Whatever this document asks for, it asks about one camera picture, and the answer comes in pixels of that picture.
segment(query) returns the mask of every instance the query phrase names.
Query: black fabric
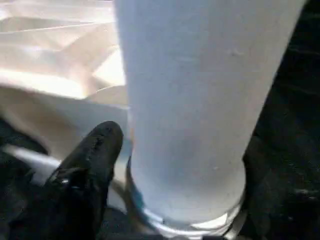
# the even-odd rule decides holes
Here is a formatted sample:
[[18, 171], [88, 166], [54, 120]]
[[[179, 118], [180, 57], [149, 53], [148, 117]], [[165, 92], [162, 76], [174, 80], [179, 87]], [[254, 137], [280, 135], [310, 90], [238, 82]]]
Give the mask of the black fabric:
[[[15, 130], [0, 118], [0, 148], [13, 144], [46, 154], [37, 141]], [[37, 196], [36, 187], [30, 185], [33, 171], [25, 163], [0, 150], [0, 239], [7, 240], [10, 223], [16, 219]]]

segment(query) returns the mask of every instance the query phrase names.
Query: white cylinder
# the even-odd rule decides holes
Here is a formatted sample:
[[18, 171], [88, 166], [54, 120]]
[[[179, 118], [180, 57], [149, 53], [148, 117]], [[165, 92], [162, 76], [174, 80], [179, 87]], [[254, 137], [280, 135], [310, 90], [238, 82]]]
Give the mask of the white cylinder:
[[239, 204], [242, 157], [303, 3], [115, 1], [138, 204], [188, 224]]

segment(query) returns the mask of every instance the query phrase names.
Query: white plastic part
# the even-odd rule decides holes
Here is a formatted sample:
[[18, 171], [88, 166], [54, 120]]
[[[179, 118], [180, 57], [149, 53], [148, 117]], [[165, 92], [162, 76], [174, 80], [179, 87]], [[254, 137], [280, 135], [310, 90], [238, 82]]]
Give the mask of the white plastic part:
[[131, 174], [150, 212], [197, 224], [239, 203], [242, 157], [304, 2], [115, 1]]

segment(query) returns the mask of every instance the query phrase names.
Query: white surface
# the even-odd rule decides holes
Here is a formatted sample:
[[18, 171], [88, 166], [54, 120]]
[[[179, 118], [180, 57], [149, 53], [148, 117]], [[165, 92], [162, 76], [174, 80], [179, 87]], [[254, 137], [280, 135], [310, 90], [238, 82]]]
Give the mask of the white surface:
[[174, 221], [222, 216], [304, 0], [117, 0], [132, 109], [131, 172]]

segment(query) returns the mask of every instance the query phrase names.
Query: gloved hand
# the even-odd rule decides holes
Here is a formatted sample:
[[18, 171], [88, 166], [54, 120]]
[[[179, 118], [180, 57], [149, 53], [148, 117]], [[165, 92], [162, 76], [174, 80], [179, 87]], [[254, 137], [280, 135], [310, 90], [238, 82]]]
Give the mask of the gloved hand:
[[[44, 193], [11, 223], [9, 239], [100, 238], [104, 215], [110, 211], [108, 187], [122, 141], [115, 122], [95, 127], [47, 180]], [[127, 217], [113, 211], [114, 216], [121, 215], [121, 227], [127, 231]]]

